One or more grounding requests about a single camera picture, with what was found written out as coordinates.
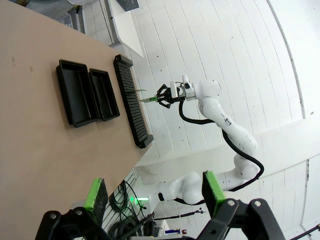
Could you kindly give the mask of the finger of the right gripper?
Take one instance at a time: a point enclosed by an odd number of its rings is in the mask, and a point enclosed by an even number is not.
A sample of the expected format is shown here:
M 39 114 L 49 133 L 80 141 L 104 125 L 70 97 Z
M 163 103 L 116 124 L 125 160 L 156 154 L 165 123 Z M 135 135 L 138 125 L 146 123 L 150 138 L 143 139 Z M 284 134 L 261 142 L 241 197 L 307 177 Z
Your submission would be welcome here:
M 157 100 L 171 100 L 172 92 L 171 88 L 163 84 L 156 93 Z
M 161 106 L 170 109 L 171 105 L 173 104 L 173 99 L 171 97 L 157 97 L 156 102 Z

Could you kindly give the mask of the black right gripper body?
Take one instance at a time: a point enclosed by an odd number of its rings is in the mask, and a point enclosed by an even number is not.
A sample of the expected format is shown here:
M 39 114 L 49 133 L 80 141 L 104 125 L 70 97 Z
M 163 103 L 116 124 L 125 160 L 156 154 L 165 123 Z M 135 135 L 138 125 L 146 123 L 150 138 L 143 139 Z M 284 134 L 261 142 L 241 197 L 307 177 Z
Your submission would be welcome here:
M 173 103 L 181 102 L 186 99 L 185 85 L 183 83 L 171 83 L 170 89 Z

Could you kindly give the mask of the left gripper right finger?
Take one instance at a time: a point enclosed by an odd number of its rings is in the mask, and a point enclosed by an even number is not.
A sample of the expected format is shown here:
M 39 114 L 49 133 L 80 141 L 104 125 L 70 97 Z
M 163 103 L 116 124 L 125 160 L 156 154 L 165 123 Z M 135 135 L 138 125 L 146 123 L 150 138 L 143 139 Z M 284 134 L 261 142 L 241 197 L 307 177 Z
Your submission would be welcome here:
M 211 171 L 202 174 L 202 196 L 211 219 L 198 240 L 224 240 L 230 229 L 241 229 L 248 240 L 284 240 L 285 236 L 267 201 L 249 203 L 227 198 Z

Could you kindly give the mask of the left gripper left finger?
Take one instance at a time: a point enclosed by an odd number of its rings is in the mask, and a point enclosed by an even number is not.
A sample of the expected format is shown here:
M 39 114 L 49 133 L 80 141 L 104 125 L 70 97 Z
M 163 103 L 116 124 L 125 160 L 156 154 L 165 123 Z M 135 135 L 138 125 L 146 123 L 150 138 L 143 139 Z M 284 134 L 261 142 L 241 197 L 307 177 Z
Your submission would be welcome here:
M 95 178 L 83 206 L 67 213 L 47 211 L 41 220 L 36 240 L 109 240 L 102 228 L 103 216 L 109 197 L 103 178 Z

